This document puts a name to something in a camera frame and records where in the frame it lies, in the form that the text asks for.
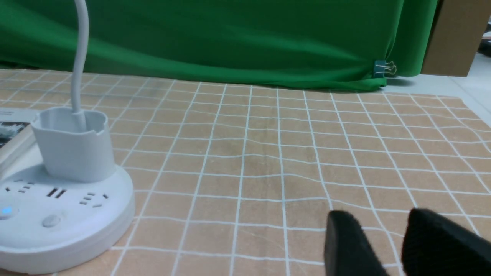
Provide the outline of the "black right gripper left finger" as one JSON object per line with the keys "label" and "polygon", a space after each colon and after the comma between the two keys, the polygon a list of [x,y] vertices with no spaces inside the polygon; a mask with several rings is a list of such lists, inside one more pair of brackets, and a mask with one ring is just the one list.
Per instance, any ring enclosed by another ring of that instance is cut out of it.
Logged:
{"label": "black right gripper left finger", "polygon": [[359,222],[349,212],[328,213],[324,247],[327,276],[387,276]]}

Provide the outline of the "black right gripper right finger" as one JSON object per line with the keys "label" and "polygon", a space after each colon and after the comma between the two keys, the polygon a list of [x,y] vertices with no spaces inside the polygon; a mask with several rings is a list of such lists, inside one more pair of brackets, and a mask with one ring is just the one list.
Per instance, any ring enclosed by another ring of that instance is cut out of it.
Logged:
{"label": "black right gripper right finger", "polygon": [[407,276],[489,276],[491,244],[432,210],[413,208],[401,260]]}

